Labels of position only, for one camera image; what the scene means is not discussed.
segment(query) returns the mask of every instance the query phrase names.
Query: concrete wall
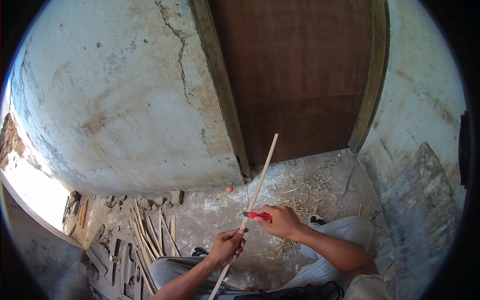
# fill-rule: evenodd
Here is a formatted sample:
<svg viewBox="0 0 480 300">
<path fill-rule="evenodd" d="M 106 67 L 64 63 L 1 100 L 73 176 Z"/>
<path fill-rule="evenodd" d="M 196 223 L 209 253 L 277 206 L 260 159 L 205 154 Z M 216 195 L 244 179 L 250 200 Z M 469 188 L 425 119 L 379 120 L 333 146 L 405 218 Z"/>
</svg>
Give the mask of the concrete wall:
<svg viewBox="0 0 480 300">
<path fill-rule="evenodd" d="M 35 213 L 27 213 L 20 207 L 23 204 L 28 209 L 11 186 L 1 188 L 5 199 L 2 218 L 8 220 L 9 234 L 17 254 L 47 298 L 90 299 L 88 278 L 78 268 L 83 249 L 73 245 L 75 242 L 70 237 L 39 221 L 38 217 L 33 219 L 30 215 Z M 60 235 L 72 243 L 66 242 Z"/>
<path fill-rule="evenodd" d="M 24 134 L 71 190 L 243 183 L 188 0 L 51 1 L 11 90 Z"/>
<path fill-rule="evenodd" d="M 458 132 L 465 110 L 454 58 L 418 1 L 389 0 L 390 58 L 359 160 L 395 246 L 397 299 L 418 298 L 461 217 Z"/>
</svg>

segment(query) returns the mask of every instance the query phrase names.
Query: red utility knife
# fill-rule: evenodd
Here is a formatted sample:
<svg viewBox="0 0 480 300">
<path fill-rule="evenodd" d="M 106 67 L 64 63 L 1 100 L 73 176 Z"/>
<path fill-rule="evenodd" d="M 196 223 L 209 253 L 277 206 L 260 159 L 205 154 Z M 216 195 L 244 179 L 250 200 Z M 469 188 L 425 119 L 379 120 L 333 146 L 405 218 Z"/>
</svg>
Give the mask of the red utility knife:
<svg viewBox="0 0 480 300">
<path fill-rule="evenodd" d="M 243 215 L 249 217 L 250 219 L 253 219 L 256 216 L 259 216 L 259 217 L 264 218 L 265 220 L 268 220 L 268 221 L 273 220 L 272 216 L 269 215 L 269 214 L 258 214 L 258 213 L 254 213 L 254 212 L 243 212 Z"/>
</svg>

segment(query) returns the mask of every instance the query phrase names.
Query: person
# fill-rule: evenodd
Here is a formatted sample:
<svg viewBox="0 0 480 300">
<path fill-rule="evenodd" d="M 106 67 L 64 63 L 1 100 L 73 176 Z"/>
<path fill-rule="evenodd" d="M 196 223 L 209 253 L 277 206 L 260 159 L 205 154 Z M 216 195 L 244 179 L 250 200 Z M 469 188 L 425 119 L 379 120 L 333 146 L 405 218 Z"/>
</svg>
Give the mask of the person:
<svg viewBox="0 0 480 300">
<path fill-rule="evenodd" d="M 318 215 L 312 215 L 305 225 L 285 205 L 264 205 L 258 213 L 272 216 L 272 222 L 254 219 L 268 233 L 300 243 L 302 254 L 317 261 L 304 266 L 279 290 L 253 292 L 222 283 L 215 299 L 390 299 L 375 263 L 366 253 L 373 236 L 369 220 L 349 216 L 325 224 Z M 154 261 L 151 275 L 160 290 L 152 299 L 208 299 L 219 271 L 241 255 L 247 231 L 237 228 L 218 233 L 206 256 L 162 257 Z"/>
</svg>

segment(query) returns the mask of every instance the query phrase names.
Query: forearm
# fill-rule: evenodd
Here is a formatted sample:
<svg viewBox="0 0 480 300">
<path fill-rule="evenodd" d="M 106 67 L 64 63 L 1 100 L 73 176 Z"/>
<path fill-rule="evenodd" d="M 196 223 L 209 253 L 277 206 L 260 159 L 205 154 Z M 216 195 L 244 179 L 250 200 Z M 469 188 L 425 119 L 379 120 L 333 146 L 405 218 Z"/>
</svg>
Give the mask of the forearm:
<svg viewBox="0 0 480 300">
<path fill-rule="evenodd" d="M 187 273 L 178 276 L 165 284 L 152 298 L 161 299 L 189 299 L 197 288 L 206 281 L 220 266 L 205 258 Z"/>
<path fill-rule="evenodd" d="M 373 260 L 356 245 L 304 226 L 296 241 L 309 246 L 350 279 L 360 274 L 378 274 Z"/>
</svg>

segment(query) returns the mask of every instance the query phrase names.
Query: hand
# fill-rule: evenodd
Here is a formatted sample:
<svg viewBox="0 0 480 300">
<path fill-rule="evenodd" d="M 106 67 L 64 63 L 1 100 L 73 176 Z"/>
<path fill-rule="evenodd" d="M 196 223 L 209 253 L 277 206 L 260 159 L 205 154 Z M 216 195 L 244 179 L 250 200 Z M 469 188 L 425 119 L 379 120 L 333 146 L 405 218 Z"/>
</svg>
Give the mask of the hand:
<svg viewBox="0 0 480 300">
<path fill-rule="evenodd" d="M 273 221 L 267 221 L 259 216 L 254 218 L 255 222 L 262 225 L 265 230 L 279 238 L 286 238 L 296 241 L 305 227 L 300 223 L 297 215 L 288 206 L 269 206 L 264 205 L 259 211 L 259 214 L 269 214 Z"/>
<path fill-rule="evenodd" d="M 205 260 L 213 262 L 217 267 L 223 267 L 229 264 L 232 258 L 237 258 L 245 246 L 243 234 L 248 232 L 248 228 L 239 229 L 218 233 L 215 236 L 212 250 Z"/>
</svg>

